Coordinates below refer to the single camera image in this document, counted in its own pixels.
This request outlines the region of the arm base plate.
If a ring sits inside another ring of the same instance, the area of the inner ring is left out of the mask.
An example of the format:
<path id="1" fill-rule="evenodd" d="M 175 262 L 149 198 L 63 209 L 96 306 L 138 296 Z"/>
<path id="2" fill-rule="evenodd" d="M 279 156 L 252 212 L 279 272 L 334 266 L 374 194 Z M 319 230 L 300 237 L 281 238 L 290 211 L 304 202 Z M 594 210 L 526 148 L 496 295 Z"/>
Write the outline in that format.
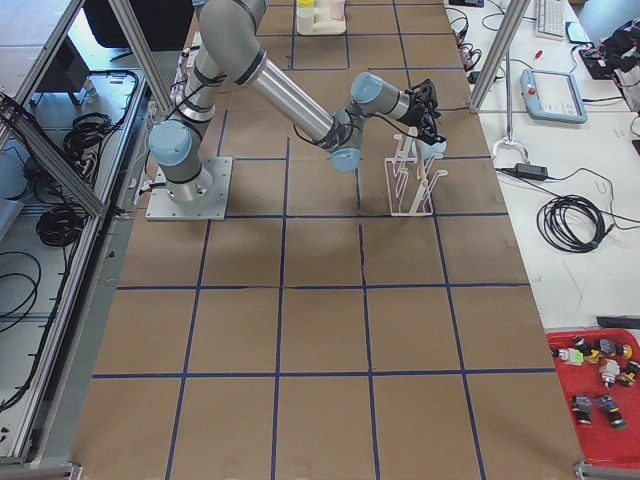
<path id="1" fill-rule="evenodd" d="M 223 221 L 226 216 L 232 177 L 232 157 L 205 157 L 199 176 L 190 183 L 166 180 L 161 167 L 146 209 L 149 221 Z"/>

